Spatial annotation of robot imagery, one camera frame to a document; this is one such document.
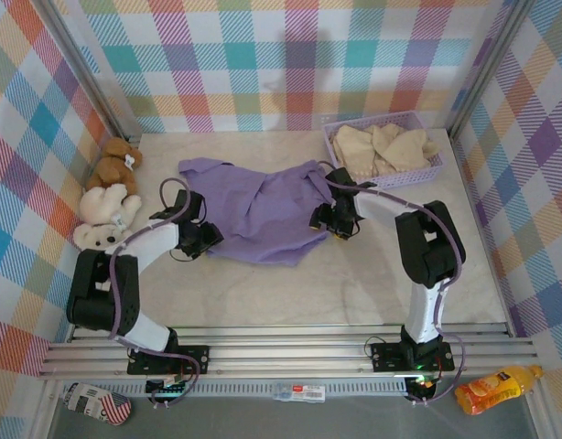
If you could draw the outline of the beige trousers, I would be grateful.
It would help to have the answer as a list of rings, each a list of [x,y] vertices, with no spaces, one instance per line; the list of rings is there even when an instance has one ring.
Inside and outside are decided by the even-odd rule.
[[[343,125],[332,138],[334,154],[355,180],[390,176],[430,167],[439,153],[424,129],[406,130],[389,123],[359,130]]]

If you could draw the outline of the lavender plastic basket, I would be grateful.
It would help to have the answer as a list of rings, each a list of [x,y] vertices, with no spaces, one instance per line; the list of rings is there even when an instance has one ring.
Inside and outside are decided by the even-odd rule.
[[[420,119],[417,112],[413,111],[386,113],[372,117],[353,119],[345,122],[328,123],[323,126],[322,131],[325,135],[326,146],[330,152],[330,158],[333,162],[333,165],[335,165],[336,167],[344,167],[339,164],[332,147],[332,138],[343,125],[349,125],[353,128],[363,130],[374,124],[383,127],[389,123],[397,124],[405,128],[406,130],[424,129],[427,131],[427,128],[424,126],[423,121]],[[382,188],[400,187],[404,185],[426,182],[430,179],[435,178],[439,170],[443,167],[443,159],[440,153],[440,148],[439,153],[436,156],[430,158],[429,162],[430,167],[427,168],[397,173],[390,176],[372,177],[368,180],[355,180],[351,175],[350,176],[355,182],[359,184],[363,182],[373,182],[378,187]]]

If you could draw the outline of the flag-patterned can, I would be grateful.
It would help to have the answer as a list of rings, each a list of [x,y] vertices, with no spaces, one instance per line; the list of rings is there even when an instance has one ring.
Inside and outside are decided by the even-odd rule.
[[[113,426],[125,423],[132,412],[132,403],[125,396],[79,382],[70,385],[63,403],[72,412]]]

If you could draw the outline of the aluminium rail frame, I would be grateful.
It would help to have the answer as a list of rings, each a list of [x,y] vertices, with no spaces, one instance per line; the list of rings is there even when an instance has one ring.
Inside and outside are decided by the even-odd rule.
[[[457,324],[446,328],[455,364],[486,375],[504,366],[539,364],[532,340],[513,337],[507,325]],[[180,327],[182,345],[207,345],[209,379],[370,377],[373,342],[395,342],[397,325]],[[73,329],[66,343],[49,346],[41,379],[128,379],[125,347],[102,331]]]

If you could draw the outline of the right aluminium corner post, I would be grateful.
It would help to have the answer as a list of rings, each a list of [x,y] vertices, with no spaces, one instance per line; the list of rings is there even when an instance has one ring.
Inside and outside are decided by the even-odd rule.
[[[490,0],[477,25],[467,65],[444,123],[456,140],[492,80],[535,0]]]

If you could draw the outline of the aluminium corner post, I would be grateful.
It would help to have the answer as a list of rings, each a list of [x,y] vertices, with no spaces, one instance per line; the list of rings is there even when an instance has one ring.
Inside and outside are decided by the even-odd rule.
[[[456,140],[492,80],[535,0],[490,0],[477,25],[467,65],[444,123]]]
[[[30,0],[110,133],[138,143],[142,128],[80,0]]]

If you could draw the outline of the left controller board green light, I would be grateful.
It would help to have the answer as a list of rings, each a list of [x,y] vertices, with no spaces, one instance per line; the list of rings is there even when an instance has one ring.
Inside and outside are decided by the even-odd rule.
[[[186,384],[187,382],[185,381],[166,384],[163,380],[147,380],[145,384],[145,393],[152,394],[155,392],[162,398],[176,398],[184,392]]]

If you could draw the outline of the clear packet with red label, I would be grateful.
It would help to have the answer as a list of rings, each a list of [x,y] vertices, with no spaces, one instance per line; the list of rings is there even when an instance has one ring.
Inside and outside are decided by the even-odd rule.
[[[273,389],[273,399],[279,402],[323,403],[326,400],[326,387],[278,382]]]

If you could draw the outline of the right controller board green light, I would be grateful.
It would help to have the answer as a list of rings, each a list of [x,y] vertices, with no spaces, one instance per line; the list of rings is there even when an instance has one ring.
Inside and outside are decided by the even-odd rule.
[[[409,401],[422,402],[423,400],[431,400],[435,397],[439,378],[433,377],[407,377],[405,378],[405,388]]]

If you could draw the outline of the purple shirt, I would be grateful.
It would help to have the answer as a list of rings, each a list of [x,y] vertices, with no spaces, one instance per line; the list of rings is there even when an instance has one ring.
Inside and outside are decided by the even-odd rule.
[[[326,239],[309,226],[313,211],[332,202],[314,160],[267,174],[200,157],[180,161],[178,171],[204,197],[206,220],[223,237],[210,257],[295,266]]]

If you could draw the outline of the controller board green light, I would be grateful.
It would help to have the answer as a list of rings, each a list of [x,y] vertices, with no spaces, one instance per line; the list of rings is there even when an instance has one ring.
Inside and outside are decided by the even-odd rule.
[[[407,377],[405,378],[405,388],[409,401],[422,402],[423,400],[431,400],[435,397],[439,378],[433,377]]]
[[[152,394],[155,392],[162,398],[176,398],[184,392],[186,384],[187,382],[185,381],[166,384],[163,380],[147,380],[145,384],[145,393]]]

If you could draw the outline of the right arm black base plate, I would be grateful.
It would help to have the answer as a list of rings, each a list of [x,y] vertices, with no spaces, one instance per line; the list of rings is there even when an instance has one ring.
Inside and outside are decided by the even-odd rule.
[[[450,344],[441,342],[422,358],[413,357],[413,349],[403,343],[371,344],[371,360],[374,372],[440,372],[455,369]]]

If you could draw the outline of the white teddy bear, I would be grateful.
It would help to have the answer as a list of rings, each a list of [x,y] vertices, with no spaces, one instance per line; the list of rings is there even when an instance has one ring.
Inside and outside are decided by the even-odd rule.
[[[124,240],[132,234],[130,226],[141,207],[141,198],[129,195],[124,184],[89,189],[79,204],[81,224],[73,232],[75,245],[81,251],[103,251]]]

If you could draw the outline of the left aluminium corner post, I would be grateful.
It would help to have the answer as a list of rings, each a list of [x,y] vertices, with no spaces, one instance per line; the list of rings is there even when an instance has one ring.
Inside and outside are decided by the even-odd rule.
[[[30,0],[110,133],[138,143],[142,128],[80,0]]]

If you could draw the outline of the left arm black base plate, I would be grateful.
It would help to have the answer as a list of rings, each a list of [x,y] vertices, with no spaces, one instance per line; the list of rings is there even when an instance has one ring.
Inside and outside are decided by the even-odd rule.
[[[192,375],[200,366],[200,374],[206,374],[209,366],[210,347],[206,345],[178,346],[172,353],[150,354],[129,348],[126,372],[129,375]]]

